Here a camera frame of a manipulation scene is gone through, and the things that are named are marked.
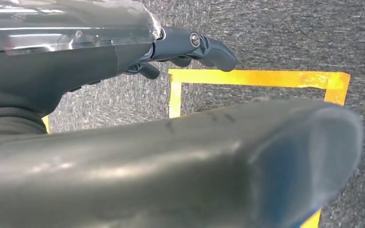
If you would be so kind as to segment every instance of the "yellow rectangle outline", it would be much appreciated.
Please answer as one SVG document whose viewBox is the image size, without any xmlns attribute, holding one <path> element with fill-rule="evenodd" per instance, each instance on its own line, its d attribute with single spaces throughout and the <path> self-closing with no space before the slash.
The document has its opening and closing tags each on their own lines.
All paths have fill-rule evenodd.
<svg viewBox="0 0 365 228">
<path fill-rule="evenodd" d="M 171 91 L 169 117 L 181 116 L 181 93 L 183 83 L 222 84 L 245 86 L 270 86 L 325 89 L 324 101 L 345 105 L 350 75 L 343 72 L 321 71 L 266 71 L 266 70 L 220 70 L 169 69 Z M 301 228 L 318 228 L 321 210 L 310 217 Z"/>
</svg>

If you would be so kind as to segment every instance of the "transparent plastic cover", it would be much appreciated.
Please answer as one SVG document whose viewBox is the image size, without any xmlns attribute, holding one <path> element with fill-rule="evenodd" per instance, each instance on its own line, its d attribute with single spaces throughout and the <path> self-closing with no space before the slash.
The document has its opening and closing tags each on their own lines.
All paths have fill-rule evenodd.
<svg viewBox="0 0 365 228">
<path fill-rule="evenodd" d="M 152 43 L 159 19 L 130 0 L 0 0 L 0 52 Z"/>
</svg>

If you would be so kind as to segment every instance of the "yellow floor marking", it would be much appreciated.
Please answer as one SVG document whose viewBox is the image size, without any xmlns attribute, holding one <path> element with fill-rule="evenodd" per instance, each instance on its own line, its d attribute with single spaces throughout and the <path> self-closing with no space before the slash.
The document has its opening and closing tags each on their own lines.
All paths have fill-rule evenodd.
<svg viewBox="0 0 365 228">
<path fill-rule="evenodd" d="M 49 134 L 49 119 L 48 119 L 48 116 L 45 116 L 43 118 L 43 122 L 45 124 L 46 129 L 47 129 L 47 133 Z"/>
<path fill-rule="evenodd" d="M 350 75 L 343 72 L 170 69 L 169 117 L 181 116 L 182 83 L 325 89 L 324 101 L 344 105 Z M 301 228 L 318 228 L 320 211 Z"/>
</svg>

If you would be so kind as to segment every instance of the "robotic arm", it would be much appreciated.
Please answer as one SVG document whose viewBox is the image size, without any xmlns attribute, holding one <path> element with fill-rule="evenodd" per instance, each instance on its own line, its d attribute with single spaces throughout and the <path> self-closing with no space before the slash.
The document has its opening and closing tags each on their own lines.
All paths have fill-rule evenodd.
<svg viewBox="0 0 365 228">
<path fill-rule="evenodd" d="M 162 28 L 134 1 L 0 0 L 0 107 L 42 117 L 83 85 L 122 73 L 155 79 L 149 62 L 185 67 L 191 59 L 224 71 L 237 63 L 222 43 Z"/>
</svg>

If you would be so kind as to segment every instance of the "gray carpet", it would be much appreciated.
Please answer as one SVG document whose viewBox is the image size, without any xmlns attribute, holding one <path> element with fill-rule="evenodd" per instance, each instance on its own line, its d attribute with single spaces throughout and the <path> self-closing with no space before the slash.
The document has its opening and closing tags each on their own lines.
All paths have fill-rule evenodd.
<svg viewBox="0 0 365 228">
<path fill-rule="evenodd" d="M 223 40 L 239 69 L 344 71 L 351 74 L 346 105 L 365 121 L 365 0 L 142 0 L 164 25 Z M 120 76 L 67 94 L 51 115 L 53 132 L 166 118 L 167 64 L 150 81 Z M 194 63 L 191 68 L 200 68 Z M 317 89 L 184 85 L 184 114 L 256 96 L 322 99 Z M 321 227 L 365 228 L 365 153 L 346 189 L 323 210 Z"/>
</svg>

